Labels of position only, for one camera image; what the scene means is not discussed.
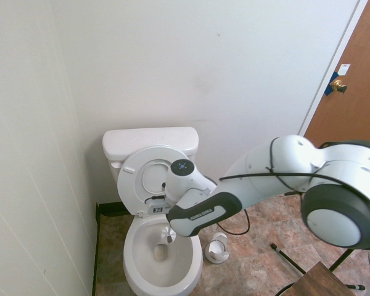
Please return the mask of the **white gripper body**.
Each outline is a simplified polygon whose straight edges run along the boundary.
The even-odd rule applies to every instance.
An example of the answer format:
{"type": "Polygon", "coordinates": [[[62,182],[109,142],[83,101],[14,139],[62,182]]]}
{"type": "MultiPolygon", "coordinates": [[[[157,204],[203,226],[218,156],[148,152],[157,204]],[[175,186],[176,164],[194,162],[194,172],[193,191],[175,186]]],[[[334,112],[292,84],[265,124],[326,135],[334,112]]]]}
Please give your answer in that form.
{"type": "Polygon", "coordinates": [[[170,210],[170,205],[164,200],[149,200],[147,209],[149,215],[166,215],[170,210]]]}

